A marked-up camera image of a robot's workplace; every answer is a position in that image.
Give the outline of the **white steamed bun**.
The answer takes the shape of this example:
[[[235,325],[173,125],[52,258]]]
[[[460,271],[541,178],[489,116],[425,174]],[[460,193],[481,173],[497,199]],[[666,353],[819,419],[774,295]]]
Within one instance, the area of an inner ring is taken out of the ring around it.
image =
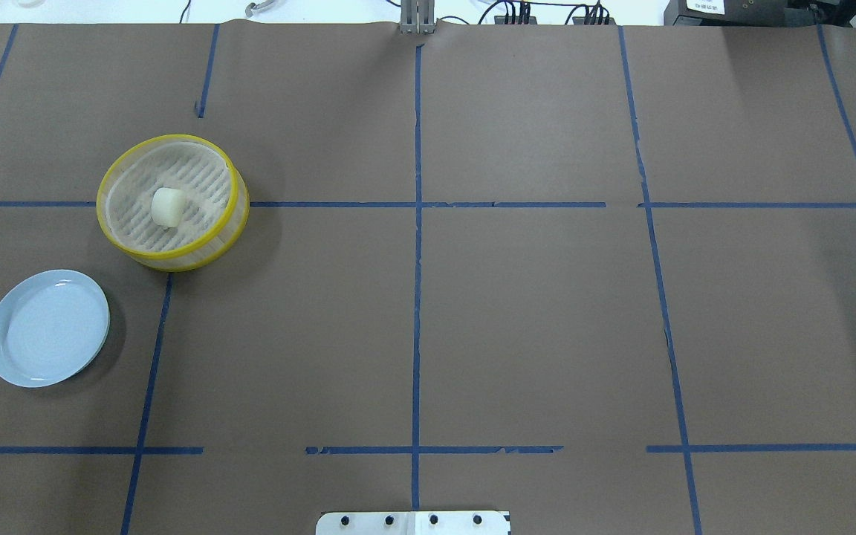
[[[183,220],[187,194],[173,187],[160,187],[152,196],[152,222],[160,227],[176,228]]]

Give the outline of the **yellow plastic steamer basket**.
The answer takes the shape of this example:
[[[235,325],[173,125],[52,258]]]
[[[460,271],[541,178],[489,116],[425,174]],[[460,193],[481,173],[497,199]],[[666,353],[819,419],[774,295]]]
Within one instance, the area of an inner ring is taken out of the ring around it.
[[[108,169],[97,193],[105,237],[153,270],[197,270],[241,236],[250,197],[223,149],[169,134],[133,146]]]

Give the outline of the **black computer box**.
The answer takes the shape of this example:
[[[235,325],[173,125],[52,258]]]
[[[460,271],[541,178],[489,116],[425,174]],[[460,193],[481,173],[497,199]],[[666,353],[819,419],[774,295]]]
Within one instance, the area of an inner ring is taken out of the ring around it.
[[[669,1],[664,26],[806,27],[817,17],[788,1]]]

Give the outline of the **light blue plate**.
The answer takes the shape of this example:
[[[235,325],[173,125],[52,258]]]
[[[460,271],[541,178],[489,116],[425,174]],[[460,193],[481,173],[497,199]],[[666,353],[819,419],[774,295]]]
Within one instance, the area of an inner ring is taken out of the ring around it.
[[[20,387],[53,386],[81,372],[110,331],[105,291],[75,270],[46,270],[0,300],[0,378]]]

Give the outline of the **aluminium frame post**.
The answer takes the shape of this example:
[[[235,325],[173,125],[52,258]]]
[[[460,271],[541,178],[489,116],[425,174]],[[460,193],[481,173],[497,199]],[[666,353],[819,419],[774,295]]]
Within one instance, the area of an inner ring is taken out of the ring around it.
[[[409,35],[428,35],[437,30],[434,0],[393,1],[400,7],[400,32]]]

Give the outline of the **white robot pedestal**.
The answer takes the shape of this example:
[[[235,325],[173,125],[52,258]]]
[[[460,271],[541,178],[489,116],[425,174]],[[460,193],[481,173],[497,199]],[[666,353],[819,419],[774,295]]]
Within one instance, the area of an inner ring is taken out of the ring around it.
[[[510,534],[510,514],[496,510],[329,512],[316,534]]]

